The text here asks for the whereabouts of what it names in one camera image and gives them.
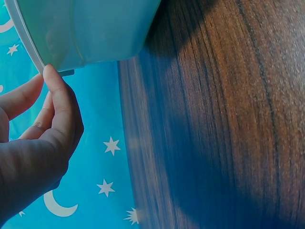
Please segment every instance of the star pattern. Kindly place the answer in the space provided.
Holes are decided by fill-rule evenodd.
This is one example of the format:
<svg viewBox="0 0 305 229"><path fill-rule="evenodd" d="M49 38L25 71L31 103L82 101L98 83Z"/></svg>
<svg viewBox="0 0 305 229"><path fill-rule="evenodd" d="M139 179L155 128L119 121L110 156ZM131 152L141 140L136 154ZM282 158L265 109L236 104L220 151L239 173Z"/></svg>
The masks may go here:
<svg viewBox="0 0 305 229"><path fill-rule="evenodd" d="M20 217L22 217L22 215L25 215L25 213L23 211L19 212Z"/></svg>
<svg viewBox="0 0 305 229"><path fill-rule="evenodd" d="M106 197L108 197L110 192L115 192L111 186L113 185L113 182L107 184L106 180L104 179L103 184L102 185L97 185L98 187L101 188L99 194L105 193Z"/></svg>
<svg viewBox="0 0 305 229"><path fill-rule="evenodd" d="M112 155L114 156L114 153L115 153L116 150L121 150L117 146L118 142L119 142L119 140L113 141L112 137L110 137L109 142L104 142L104 144L107 146L107 149L105 150L105 153L111 151Z"/></svg>
<svg viewBox="0 0 305 229"><path fill-rule="evenodd" d="M132 222L132 225L135 223L139 224L136 209L132 208L132 211L126 211L126 212L128 212L129 214L127 215L128 217L125 218L124 220L129 220L129 222Z"/></svg>
<svg viewBox="0 0 305 229"><path fill-rule="evenodd" d="M9 51L7 53L7 55L10 54L10 56L12 56L14 54L14 52L18 52L17 48L18 48L18 44L13 45L12 47L9 47Z"/></svg>

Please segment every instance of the wood grain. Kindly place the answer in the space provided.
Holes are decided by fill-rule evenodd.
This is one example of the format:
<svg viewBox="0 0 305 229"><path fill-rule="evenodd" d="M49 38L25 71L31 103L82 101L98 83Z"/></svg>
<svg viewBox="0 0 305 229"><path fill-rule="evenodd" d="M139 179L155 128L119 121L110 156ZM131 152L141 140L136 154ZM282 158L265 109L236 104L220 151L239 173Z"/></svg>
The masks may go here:
<svg viewBox="0 0 305 229"><path fill-rule="evenodd" d="M305 228L304 0L163 0L119 73L142 229Z"/></svg>

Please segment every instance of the plastic container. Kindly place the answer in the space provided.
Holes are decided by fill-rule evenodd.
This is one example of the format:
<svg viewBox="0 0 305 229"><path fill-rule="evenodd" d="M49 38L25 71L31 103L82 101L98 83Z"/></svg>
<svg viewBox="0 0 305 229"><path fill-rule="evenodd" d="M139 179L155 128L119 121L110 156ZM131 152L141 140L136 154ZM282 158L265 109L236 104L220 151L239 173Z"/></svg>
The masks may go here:
<svg viewBox="0 0 305 229"><path fill-rule="evenodd" d="M161 0L5 0L40 73L128 59L145 42Z"/></svg>

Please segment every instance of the blue fabric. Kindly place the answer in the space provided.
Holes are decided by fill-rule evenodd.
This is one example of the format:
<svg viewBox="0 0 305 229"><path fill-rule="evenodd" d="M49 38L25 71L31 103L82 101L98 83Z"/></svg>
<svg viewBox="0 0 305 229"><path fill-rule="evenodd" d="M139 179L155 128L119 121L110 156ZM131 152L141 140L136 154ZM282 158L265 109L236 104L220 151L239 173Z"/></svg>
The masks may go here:
<svg viewBox="0 0 305 229"><path fill-rule="evenodd" d="M2 5L0 0L0 95L27 82L37 73L15 29L3 31L1 25L10 18ZM14 45L17 51L9 52ZM122 126L117 63L87 66L65 80L79 101L85 126L81 142L59 188L45 195L46 200L40 197L3 228L137 229ZM18 138L34 122L46 93L44 86L36 104L11 121L11 139Z"/></svg>

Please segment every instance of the moon print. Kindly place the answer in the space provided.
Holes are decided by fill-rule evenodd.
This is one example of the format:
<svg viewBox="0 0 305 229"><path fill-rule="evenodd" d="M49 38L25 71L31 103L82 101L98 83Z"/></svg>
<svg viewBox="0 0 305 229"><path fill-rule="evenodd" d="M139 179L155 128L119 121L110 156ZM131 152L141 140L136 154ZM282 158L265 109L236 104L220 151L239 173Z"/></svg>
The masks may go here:
<svg viewBox="0 0 305 229"><path fill-rule="evenodd" d="M14 23L12 19L9 19L4 25L0 25L0 33L6 32L13 28Z"/></svg>
<svg viewBox="0 0 305 229"><path fill-rule="evenodd" d="M47 209L51 213L53 213L54 215L59 216L59 217L71 216L78 207L78 204L71 208L65 208L63 206L60 206L54 199L53 191L49 191L46 194L44 194L43 200L44 200L44 203L45 203Z"/></svg>

